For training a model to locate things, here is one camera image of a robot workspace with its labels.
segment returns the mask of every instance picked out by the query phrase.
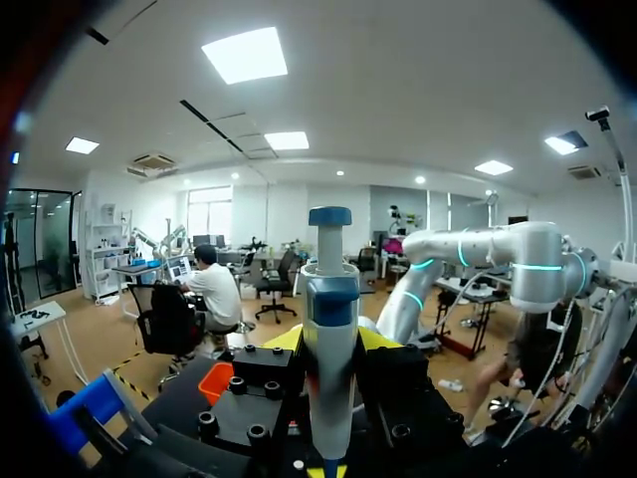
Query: robotic arm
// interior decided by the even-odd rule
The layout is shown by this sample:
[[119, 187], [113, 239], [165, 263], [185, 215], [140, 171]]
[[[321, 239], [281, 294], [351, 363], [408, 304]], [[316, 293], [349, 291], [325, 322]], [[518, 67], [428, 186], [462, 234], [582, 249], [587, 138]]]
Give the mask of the robotic arm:
[[412, 264], [394, 288], [380, 314], [377, 328], [392, 341], [406, 344], [442, 262], [464, 267], [504, 266], [511, 263], [511, 304], [521, 311], [551, 311], [566, 297], [592, 292], [595, 255], [588, 249], [562, 254], [561, 235], [548, 222], [525, 222], [473, 231], [418, 231], [402, 243]]

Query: person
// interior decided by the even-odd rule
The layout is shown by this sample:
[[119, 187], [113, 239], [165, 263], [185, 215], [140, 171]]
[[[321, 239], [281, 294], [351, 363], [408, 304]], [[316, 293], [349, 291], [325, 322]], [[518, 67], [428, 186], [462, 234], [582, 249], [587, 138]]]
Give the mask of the person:
[[[476, 413], [489, 395], [492, 383], [508, 378], [513, 386], [528, 388], [533, 393], [537, 391], [557, 351], [569, 304], [570, 301], [558, 303], [550, 317], [548, 314], [524, 315], [507, 352], [484, 367], [469, 392], [469, 406], [465, 413], [468, 430], [473, 429]], [[567, 385], [567, 372], [575, 358], [581, 323], [581, 311], [573, 304], [561, 352], [545, 386], [552, 397], [559, 396]]]
[[203, 296], [206, 305], [205, 328], [211, 333], [227, 332], [241, 320], [241, 298], [232, 273], [217, 264], [217, 250], [210, 244], [198, 246], [194, 252], [197, 268], [194, 274], [180, 286], [183, 292]]

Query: ceiling light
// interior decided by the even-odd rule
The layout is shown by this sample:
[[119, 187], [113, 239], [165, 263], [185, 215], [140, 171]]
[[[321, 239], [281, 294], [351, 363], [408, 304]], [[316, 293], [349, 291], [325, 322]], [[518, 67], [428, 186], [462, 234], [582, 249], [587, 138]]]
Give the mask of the ceiling light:
[[275, 27], [224, 38], [201, 50], [228, 85], [288, 74]]
[[499, 174], [504, 174], [505, 172], [513, 170], [513, 168], [510, 167], [508, 164], [493, 160], [483, 162], [479, 166], [476, 166], [475, 169], [480, 172], [491, 174], [492, 176], [497, 176]]
[[275, 150], [282, 149], [308, 149], [308, 137], [303, 131], [271, 132], [264, 134], [270, 147]]
[[93, 150], [100, 144], [98, 142], [88, 141], [74, 136], [71, 142], [67, 144], [67, 151], [80, 152], [81, 154], [91, 154]]
[[577, 147], [573, 143], [568, 142], [565, 139], [560, 139], [559, 137], [551, 136], [545, 139], [544, 142], [562, 156], [566, 156], [567, 154], [577, 151]]

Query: white shelf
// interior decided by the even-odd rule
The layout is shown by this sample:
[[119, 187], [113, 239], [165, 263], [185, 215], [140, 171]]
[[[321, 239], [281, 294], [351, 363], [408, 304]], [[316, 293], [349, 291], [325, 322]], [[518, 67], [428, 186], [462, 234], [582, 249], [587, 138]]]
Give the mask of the white shelf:
[[124, 249], [128, 249], [128, 246], [120, 246], [120, 247], [97, 247], [95, 249], [89, 249], [88, 252], [92, 252], [93, 254], [97, 252], [113, 252], [113, 251], [123, 251]]

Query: ceiling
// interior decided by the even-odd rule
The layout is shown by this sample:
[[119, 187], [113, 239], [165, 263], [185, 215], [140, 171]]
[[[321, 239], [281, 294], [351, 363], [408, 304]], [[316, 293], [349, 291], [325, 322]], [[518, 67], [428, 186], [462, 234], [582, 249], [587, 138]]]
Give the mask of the ceiling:
[[[569, 166], [605, 164], [609, 150], [583, 113], [608, 105], [626, 157], [634, 119], [589, 48], [539, 0], [150, 0], [121, 2], [61, 68], [20, 156], [20, 173], [123, 172], [158, 151], [183, 188], [229, 182], [320, 181], [536, 195], [576, 185]], [[289, 73], [226, 85], [201, 46], [278, 29]], [[247, 159], [180, 101], [232, 134], [304, 130], [310, 149]], [[559, 156], [543, 139], [572, 129], [589, 144]], [[65, 151], [73, 136], [100, 143]], [[497, 159], [498, 177], [474, 170]], [[337, 169], [345, 170], [336, 177]]]

